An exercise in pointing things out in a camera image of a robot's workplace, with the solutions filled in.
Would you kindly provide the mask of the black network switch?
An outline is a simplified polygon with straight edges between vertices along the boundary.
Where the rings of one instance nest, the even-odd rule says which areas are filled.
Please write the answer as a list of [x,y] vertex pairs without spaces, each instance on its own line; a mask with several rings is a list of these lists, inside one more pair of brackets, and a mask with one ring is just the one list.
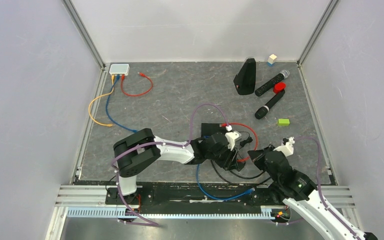
[[201,123],[201,137],[207,138],[216,133],[225,134],[226,127],[222,123]]

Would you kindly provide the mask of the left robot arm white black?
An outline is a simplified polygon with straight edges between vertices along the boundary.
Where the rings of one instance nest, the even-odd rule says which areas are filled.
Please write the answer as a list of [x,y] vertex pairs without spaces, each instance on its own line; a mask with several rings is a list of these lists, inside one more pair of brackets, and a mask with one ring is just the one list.
[[160,138],[149,128],[139,130],[113,145],[111,165],[118,174],[118,198],[125,204],[137,198],[137,176],[156,161],[171,161],[183,165],[199,165],[207,160],[234,161],[241,139],[238,131],[228,127],[207,137],[188,141]]

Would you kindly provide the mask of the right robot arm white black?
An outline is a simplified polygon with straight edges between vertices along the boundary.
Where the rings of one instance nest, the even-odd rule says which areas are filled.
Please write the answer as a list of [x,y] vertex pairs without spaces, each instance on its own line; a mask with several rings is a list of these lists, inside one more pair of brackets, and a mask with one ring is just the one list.
[[329,203],[319,184],[293,169],[287,159],[293,153],[291,144],[248,151],[254,165],[273,180],[268,187],[269,199],[293,209],[325,240],[377,239],[372,232],[360,230]]

